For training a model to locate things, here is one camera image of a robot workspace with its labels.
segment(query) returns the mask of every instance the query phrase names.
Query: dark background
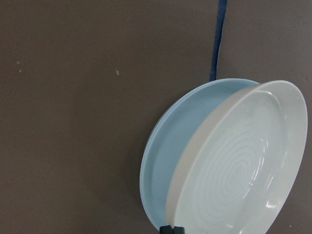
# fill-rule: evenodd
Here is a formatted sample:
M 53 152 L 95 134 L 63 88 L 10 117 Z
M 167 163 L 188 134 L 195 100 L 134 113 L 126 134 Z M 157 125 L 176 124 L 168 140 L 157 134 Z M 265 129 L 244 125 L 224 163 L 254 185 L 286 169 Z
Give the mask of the dark background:
M 229 1 L 218 78 L 291 81 L 311 112 L 311 10 Z M 216 13 L 211 0 L 0 2 L 1 234 L 157 233 L 139 195 L 144 146 L 209 80 Z M 308 135 L 268 234 L 312 233 Z

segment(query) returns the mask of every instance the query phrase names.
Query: blue tape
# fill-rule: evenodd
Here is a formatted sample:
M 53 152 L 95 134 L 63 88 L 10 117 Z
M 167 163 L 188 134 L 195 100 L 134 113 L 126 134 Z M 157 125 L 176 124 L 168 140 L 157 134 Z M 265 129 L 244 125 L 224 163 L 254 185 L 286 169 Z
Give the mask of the blue tape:
M 227 0 L 219 0 L 218 16 L 216 21 L 215 38 L 214 38 L 213 59 L 210 70 L 210 81 L 216 80 L 216 69 L 218 66 L 218 56 L 227 2 L 228 2 Z

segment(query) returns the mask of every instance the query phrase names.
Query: ceramic plate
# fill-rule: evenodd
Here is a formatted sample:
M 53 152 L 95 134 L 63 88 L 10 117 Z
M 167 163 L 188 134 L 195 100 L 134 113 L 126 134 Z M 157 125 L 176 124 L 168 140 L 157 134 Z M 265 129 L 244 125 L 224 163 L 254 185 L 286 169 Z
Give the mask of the ceramic plate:
M 183 151 L 166 224 L 187 234 L 264 234 L 292 188 L 306 136 L 307 108 L 293 84 L 272 81 L 235 93 Z

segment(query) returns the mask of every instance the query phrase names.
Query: light blue plate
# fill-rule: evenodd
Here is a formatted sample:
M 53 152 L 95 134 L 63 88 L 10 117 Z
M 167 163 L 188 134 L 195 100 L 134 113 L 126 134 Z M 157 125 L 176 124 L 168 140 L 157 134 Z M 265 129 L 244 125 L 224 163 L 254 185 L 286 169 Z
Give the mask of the light blue plate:
M 171 178 L 193 133 L 221 102 L 256 84 L 247 79 L 220 79 L 203 84 L 180 98 L 160 118 L 146 144 L 140 171 L 143 207 L 157 230 L 166 225 Z

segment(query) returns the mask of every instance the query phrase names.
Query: stacked plates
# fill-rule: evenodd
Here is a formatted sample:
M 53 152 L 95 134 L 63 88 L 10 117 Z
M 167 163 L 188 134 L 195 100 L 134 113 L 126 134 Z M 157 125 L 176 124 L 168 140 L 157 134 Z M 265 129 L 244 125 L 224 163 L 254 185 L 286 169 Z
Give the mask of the stacked plates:
M 264 234 L 291 190 L 306 135 L 306 104 L 293 84 L 204 84 L 169 108 L 148 140 L 144 210 L 157 229 Z

